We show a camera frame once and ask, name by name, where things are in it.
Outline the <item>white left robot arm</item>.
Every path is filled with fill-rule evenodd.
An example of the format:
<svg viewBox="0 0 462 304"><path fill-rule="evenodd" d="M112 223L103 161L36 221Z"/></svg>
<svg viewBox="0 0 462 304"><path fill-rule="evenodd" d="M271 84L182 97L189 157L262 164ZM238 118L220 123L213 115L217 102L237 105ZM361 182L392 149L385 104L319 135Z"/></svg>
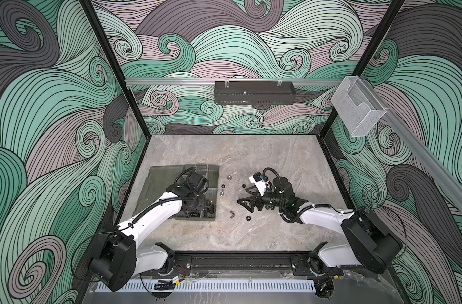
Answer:
<svg viewBox="0 0 462 304"><path fill-rule="evenodd" d="M90 238L89 271L115 292L144 272L172 273L175 251L163 243L139 247L163 222L199 203L208 190L207 178L194 168L183 171L166 191L137 215L116 225L105 225Z"/></svg>

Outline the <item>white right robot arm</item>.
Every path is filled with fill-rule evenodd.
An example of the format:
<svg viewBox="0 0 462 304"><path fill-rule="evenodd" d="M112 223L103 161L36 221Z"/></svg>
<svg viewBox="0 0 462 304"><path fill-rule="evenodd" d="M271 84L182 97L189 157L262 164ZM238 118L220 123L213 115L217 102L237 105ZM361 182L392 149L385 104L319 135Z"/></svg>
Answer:
<svg viewBox="0 0 462 304"><path fill-rule="evenodd" d="M313 274L321 276L344 267L364 267L382 274L403 248L400 239L367 208L339 209L302 199L285 177L270 181L256 174L249 180L248 196L237 200L249 212L277 208L288 224L316 225L344 237L340 244L324 241L309 254L307 263Z"/></svg>

